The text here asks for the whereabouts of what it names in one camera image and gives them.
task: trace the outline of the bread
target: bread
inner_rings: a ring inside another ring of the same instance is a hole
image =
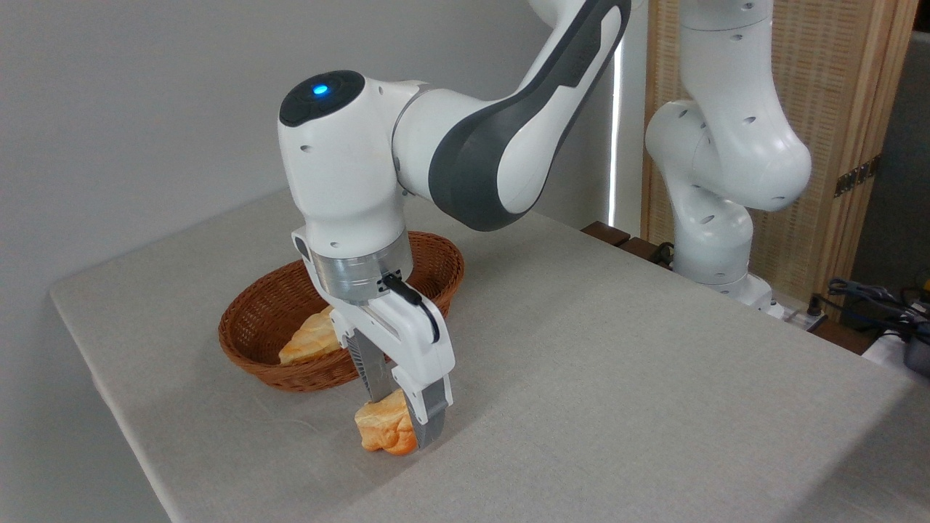
[[[417,449],[417,436],[413,433],[403,389],[378,403],[365,403],[355,412],[355,424],[365,450],[385,449],[395,456],[405,456]]]
[[[281,365],[316,359],[339,349],[339,340],[336,339],[336,331],[329,319],[332,310],[331,306],[326,307],[303,322],[290,342],[278,353]]]

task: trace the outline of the gray tablecloth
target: gray tablecloth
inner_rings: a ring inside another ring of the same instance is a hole
[[[407,216],[466,276],[456,403],[405,458],[360,447],[360,382],[279,392],[219,349],[232,299],[298,258],[287,192],[53,288],[173,520],[930,520],[930,390],[533,213]]]

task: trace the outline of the brown woven basket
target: brown woven basket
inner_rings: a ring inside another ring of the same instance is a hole
[[[456,246],[439,235],[411,232],[413,274],[407,279],[448,316],[465,275]],[[358,378],[349,352],[280,365],[278,353],[310,315],[326,308],[303,261],[291,262],[242,291],[219,321],[219,345],[231,361],[268,385],[289,392],[328,389]]]

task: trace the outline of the white robotic arm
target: white robotic arm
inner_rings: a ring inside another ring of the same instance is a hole
[[[306,226],[292,235],[334,306],[372,400],[405,391],[418,444],[442,430],[455,365],[445,322],[404,283],[412,271],[402,188],[480,231],[536,203],[552,158],[623,35],[630,0],[529,0],[554,31],[509,97],[479,101],[351,71],[288,93],[278,137]]]
[[[669,189],[674,270],[780,315],[771,288],[748,271],[746,207],[790,205],[811,157],[772,79],[772,0],[682,0],[679,17],[682,83],[694,101],[662,106],[645,135]]]

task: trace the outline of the black cable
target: black cable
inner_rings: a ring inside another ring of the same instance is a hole
[[[381,281],[384,282],[385,287],[399,294],[407,303],[411,305],[420,305],[423,302],[423,297],[420,296],[414,288],[407,285],[401,278],[395,275],[385,275],[384,279]]]
[[[671,265],[675,256],[674,249],[675,245],[672,242],[662,242],[658,244],[656,252],[653,252],[652,256],[649,257],[649,261],[652,263],[665,262],[666,265]]]
[[[899,302],[887,288],[877,285],[863,285],[851,280],[833,278],[828,284],[828,293],[831,296],[852,296],[859,298],[861,301],[870,302],[876,307],[894,315],[905,315],[908,317],[920,315],[927,318],[924,313],[908,305],[903,300]]]
[[[886,330],[893,330],[893,331],[898,332],[898,333],[901,333],[901,334],[907,334],[908,336],[916,337],[918,340],[920,340],[920,341],[922,341],[922,342],[924,342],[924,343],[929,343],[929,342],[930,342],[930,339],[928,339],[928,338],[926,337],[926,334],[925,334],[925,333],[920,332],[918,329],[913,329],[913,328],[910,327],[910,326],[912,325],[911,322],[908,322],[907,324],[901,324],[901,323],[891,323],[891,322],[887,322],[887,321],[882,321],[882,320],[880,320],[880,319],[875,319],[875,318],[872,318],[872,317],[868,317],[868,316],[861,315],[861,314],[859,314],[859,313],[857,313],[857,312],[855,312],[855,311],[853,311],[853,310],[851,310],[851,309],[849,309],[849,308],[847,308],[847,307],[843,307],[843,306],[840,305],[839,303],[831,302],[830,300],[827,300],[826,298],[824,298],[824,297],[823,297],[822,295],[820,295],[820,294],[814,294],[814,297],[817,298],[817,299],[818,299],[819,301],[821,301],[822,303],[826,303],[826,304],[829,305],[830,307],[833,307],[834,309],[837,309],[837,310],[842,311],[842,312],[844,312],[844,313],[846,313],[846,314],[849,314],[850,316],[852,316],[852,317],[854,317],[854,318],[856,318],[856,319],[858,319],[858,320],[865,321],[865,322],[867,322],[867,323],[871,323],[871,324],[877,325],[877,326],[879,326],[879,327],[884,327]]]
[[[432,325],[432,342],[436,343],[439,341],[439,324],[436,323],[436,318],[433,317],[430,309],[426,308],[426,303],[420,302],[419,308],[423,309],[423,312],[426,313],[426,317],[430,319],[430,325]]]
[[[886,317],[882,318],[882,321],[887,321],[887,322],[890,322],[890,323],[896,323],[895,320],[897,320],[897,319],[899,319],[899,318],[900,318],[900,316],[886,316]],[[881,329],[881,327],[879,327],[879,326],[877,326],[877,325],[867,325],[867,326],[865,326],[865,327],[857,327],[857,328],[855,328],[855,331],[856,331],[856,332],[863,332],[863,333],[865,333],[865,332],[868,332],[868,331],[870,331],[870,330],[875,330],[875,329]]]

